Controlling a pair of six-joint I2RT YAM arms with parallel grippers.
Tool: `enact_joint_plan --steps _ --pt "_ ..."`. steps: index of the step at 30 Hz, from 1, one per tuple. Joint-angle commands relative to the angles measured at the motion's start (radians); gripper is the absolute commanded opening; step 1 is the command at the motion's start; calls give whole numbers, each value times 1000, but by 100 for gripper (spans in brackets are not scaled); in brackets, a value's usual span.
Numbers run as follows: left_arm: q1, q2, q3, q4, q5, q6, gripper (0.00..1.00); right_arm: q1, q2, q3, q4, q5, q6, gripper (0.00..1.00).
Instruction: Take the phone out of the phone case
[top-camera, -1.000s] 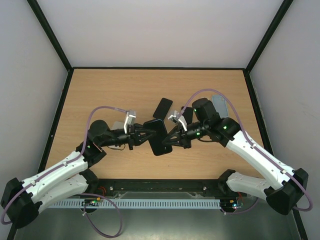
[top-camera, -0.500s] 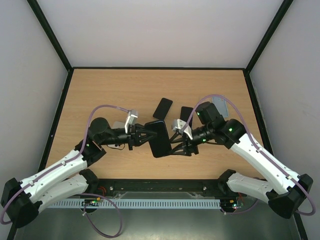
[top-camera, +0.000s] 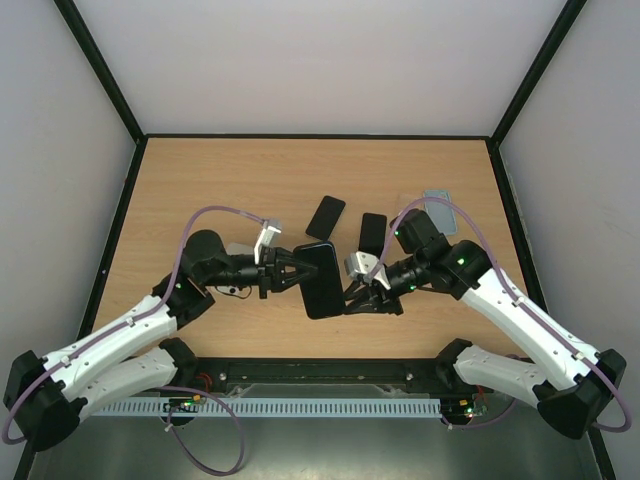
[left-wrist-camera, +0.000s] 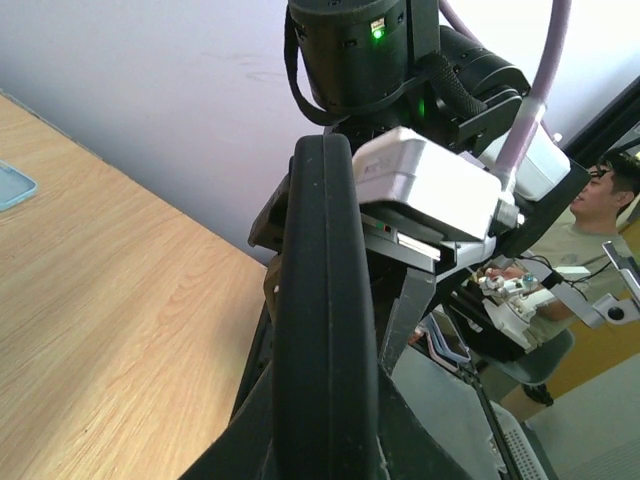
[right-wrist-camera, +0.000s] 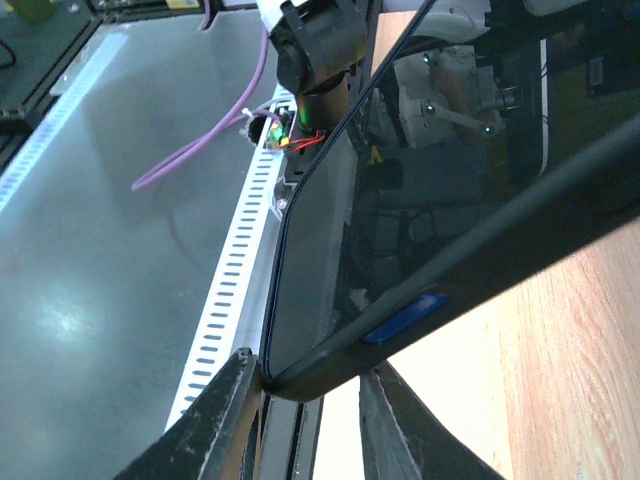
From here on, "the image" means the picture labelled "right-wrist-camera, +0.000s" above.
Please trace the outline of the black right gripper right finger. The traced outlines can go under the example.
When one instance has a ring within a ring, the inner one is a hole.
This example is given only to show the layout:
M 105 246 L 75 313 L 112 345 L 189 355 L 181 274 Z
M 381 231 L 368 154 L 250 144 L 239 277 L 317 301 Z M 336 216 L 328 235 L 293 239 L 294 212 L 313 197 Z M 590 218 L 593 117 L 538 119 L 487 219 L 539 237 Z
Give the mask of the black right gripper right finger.
M 360 376 L 364 476 L 375 479 L 500 479 L 425 406 L 387 361 Z

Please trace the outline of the black phone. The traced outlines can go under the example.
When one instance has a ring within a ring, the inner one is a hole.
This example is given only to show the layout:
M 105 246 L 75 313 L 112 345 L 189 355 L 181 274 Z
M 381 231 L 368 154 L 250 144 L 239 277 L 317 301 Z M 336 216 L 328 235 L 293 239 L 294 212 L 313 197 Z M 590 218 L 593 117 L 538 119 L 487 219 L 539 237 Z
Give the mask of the black phone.
M 264 376 L 315 396 L 638 215 L 638 3 L 427 1 L 293 189 Z

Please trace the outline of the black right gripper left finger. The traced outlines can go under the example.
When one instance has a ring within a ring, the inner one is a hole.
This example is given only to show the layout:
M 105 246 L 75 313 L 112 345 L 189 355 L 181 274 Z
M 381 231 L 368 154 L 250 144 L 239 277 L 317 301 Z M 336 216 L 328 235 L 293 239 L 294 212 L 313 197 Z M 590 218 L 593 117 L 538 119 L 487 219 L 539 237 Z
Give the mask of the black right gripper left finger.
M 261 447 L 258 357 L 236 350 L 180 419 L 118 479 L 256 479 Z

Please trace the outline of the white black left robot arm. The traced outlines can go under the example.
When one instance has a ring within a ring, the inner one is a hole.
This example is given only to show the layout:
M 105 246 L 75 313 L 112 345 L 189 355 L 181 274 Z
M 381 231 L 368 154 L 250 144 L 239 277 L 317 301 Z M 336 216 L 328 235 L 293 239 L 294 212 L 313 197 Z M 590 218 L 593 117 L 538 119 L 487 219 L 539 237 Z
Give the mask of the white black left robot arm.
M 369 3 L 259 1 L 257 7 L 300 129 L 333 130 L 350 108 L 348 77 L 367 51 Z

